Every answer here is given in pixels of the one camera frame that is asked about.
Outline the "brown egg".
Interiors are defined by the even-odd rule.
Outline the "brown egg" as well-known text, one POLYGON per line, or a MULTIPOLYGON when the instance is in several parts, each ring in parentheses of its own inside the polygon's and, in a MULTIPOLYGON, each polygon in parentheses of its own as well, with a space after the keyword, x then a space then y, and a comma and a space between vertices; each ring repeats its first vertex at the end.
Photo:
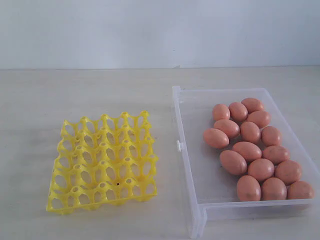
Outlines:
POLYGON ((296 161, 286 160, 275 168, 274 176, 282 180, 286 186, 289 186, 301 179, 302 167, 296 161))
POLYGON ((244 175, 238 180, 236 193, 242 202, 260 201, 262 195, 260 184, 250 175, 244 175))
POLYGON ((287 190, 287 199, 313 199, 315 191, 306 181, 296 181, 292 183, 287 190))
POLYGON ((264 104, 257 98, 248 97, 243 99, 241 103, 246 107, 249 114, 265 109, 264 104))
POLYGON ((271 115, 265 110, 257 110, 250 113, 246 120, 256 124, 259 129, 262 129, 270 124, 271 115))
POLYGON ((216 104, 212 109, 212 118, 214 121, 229 120, 231 113, 229 107, 225 104, 216 104))
POLYGON ((229 145, 228 136, 216 128, 208 128, 203 133, 203 139, 206 144, 215 149, 222 149, 229 145))
POLYGON ((230 119, 217 120, 213 127, 224 132, 229 139, 236 138, 240 134, 240 127, 230 119))
POLYGON ((241 102, 232 102, 229 105, 230 117, 236 122, 243 122, 248 117, 248 110, 241 102))
POLYGON ((262 184, 261 193, 264 201, 287 199, 287 187, 282 180, 276 177, 271 177, 262 184))
POLYGON ((224 150, 219 155, 222 167, 231 175, 240 176, 247 172, 246 160, 236 151, 224 150))
POLYGON ((280 146, 282 144, 282 134, 274 126, 266 126, 261 131, 261 141, 266 146, 280 146))
POLYGON ((290 152, 281 145, 271 145, 262 151, 262 156, 274 165, 290 160, 290 152))
POLYGON ((239 153, 247 162, 253 162, 262 157, 261 149, 248 141, 237 142, 233 145, 232 150, 239 153))
POLYGON ((248 167, 248 175, 255 178, 258 182, 263 182, 271 178, 274 174, 274 164, 266 159, 259 158, 250 163, 248 167))
POLYGON ((245 121, 241 124, 240 135, 243 141, 253 144, 257 144, 261 139, 259 127, 251 121, 245 121))

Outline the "yellow plastic egg tray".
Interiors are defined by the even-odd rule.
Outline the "yellow plastic egg tray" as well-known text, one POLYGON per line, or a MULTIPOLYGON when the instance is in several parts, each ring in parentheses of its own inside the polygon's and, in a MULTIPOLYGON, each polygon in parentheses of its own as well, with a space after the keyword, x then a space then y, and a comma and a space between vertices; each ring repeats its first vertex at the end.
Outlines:
POLYGON ((46 210, 63 215, 156 196, 158 157, 148 117, 144 110, 138 116, 123 112, 115 118, 103 114, 97 120, 64 121, 46 210))

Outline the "clear plastic box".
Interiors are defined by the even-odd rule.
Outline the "clear plastic box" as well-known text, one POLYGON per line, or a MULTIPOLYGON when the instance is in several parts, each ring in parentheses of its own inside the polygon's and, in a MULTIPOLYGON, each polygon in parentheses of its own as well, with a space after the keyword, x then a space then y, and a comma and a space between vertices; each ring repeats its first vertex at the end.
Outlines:
POLYGON ((182 157, 186 181, 188 231, 191 238, 203 235, 207 221, 285 218, 313 215, 320 211, 320 197, 282 201, 240 202, 236 195, 237 177, 223 170, 219 151, 204 143, 203 132, 212 125, 212 108, 247 97, 262 101, 271 114, 271 124, 282 133, 283 144, 302 167, 302 180, 320 191, 320 172, 264 88, 181 89, 172 88, 179 137, 177 150, 182 157))

